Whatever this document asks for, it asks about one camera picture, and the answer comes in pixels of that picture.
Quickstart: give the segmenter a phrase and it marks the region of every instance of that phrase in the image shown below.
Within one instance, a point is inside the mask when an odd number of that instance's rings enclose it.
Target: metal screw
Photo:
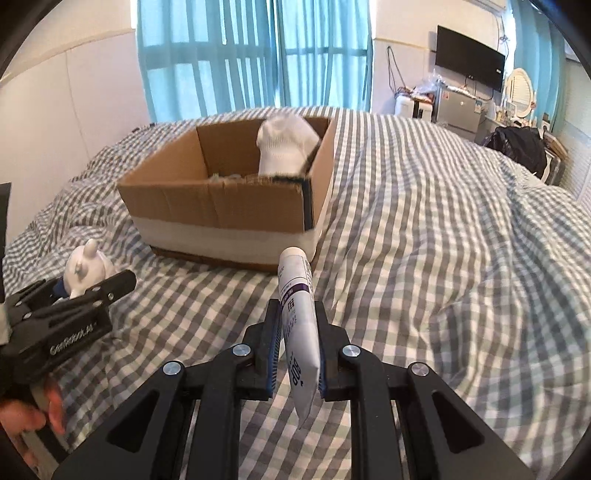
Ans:
[[[429,373],[429,367],[422,363],[413,364],[410,370],[419,377],[426,377]]]
[[[251,348],[245,343],[239,343],[232,349],[232,353],[236,356],[247,356],[251,352]]]
[[[162,370],[166,375],[176,375],[181,371],[181,364],[178,362],[168,362],[164,364]]]
[[[343,347],[343,354],[344,356],[359,356],[361,353],[361,348],[357,345],[345,345]]]

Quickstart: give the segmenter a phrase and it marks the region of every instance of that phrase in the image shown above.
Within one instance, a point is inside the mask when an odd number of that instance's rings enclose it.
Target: open cardboard box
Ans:
[[[118,185],[143,240],[159,255],[218,266],[277,272],[287,247],[312,262],[332,193],[336,120],[306,120],[322,143],[301,177],[257,175],[263,119],[201,125],[157,150]]]

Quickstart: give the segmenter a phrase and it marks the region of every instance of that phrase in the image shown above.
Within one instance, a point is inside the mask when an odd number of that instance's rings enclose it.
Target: checkered bedsheet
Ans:
[[[591,219],[497,152],[435,125],[337,116],[335,188],[314,273],[316,297],[354,343],[386,362],[431,365],[539,478],[554,473],[591,418]],[[59,275],[100,239],[138,277],[112,308],[113,332],[57,376],[77,446],[163,362],[207,361],[264,317],[277,278],[158,258],[115,187],[126,171],[201,121],[158,124],[104,148],[7,249],[7,291]],[[273,401],[242,413],[240,477],[346,478],[346,403],[297,430],[285,362]]]

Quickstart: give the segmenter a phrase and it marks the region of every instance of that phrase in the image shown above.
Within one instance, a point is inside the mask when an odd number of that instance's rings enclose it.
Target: tv screen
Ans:
[[[505,56],[441,25],[437,27],[435,65],[466,75],[499,92],[503,87]]]

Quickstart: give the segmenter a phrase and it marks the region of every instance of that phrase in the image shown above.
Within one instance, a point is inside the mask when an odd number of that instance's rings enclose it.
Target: curtain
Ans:
[[[255,106],[369,109],[367,0],[139,0],[154,121]]]
[[[535,115],[541,125],[544,113],[553,131],[564,122],[564,38],[529,0],[511,0],[515,17],[515,68],[523,68],[537,92]]]

